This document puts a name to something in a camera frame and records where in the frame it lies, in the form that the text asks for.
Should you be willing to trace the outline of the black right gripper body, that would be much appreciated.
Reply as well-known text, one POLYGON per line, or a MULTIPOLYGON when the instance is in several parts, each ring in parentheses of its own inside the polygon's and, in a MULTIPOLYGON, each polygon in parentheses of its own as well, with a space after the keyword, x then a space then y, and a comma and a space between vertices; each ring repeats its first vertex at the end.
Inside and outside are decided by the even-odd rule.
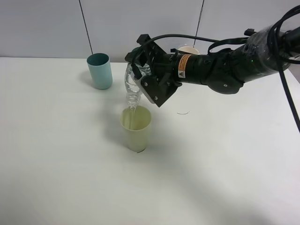
POLYGON ((178 82, 178 62, 182 57, 175 48, 171 49, 171 54, 166 53, 155 42, 144 46, 143 52, 147 56, 147 63, 150 66, 151 74, 155 77, 158 86, 180 87, 178 82))

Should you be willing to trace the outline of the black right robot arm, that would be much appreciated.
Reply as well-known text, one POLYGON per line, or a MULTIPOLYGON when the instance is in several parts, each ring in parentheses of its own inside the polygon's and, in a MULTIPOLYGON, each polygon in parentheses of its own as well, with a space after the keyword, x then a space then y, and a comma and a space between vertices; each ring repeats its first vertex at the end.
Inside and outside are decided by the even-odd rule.
POLYGON ((143 34, 139 47, 125 60, 126 85, 162 104, 183 83, 204 85, 221 94, 235 94, 247 82, 286 70, 297 64, 300 55, 300 30, 281 31, 269 27, 259 32, 245 31, 245 37, 213 42, 206 55, 172 49, 166 53, 152 38, 143 34))

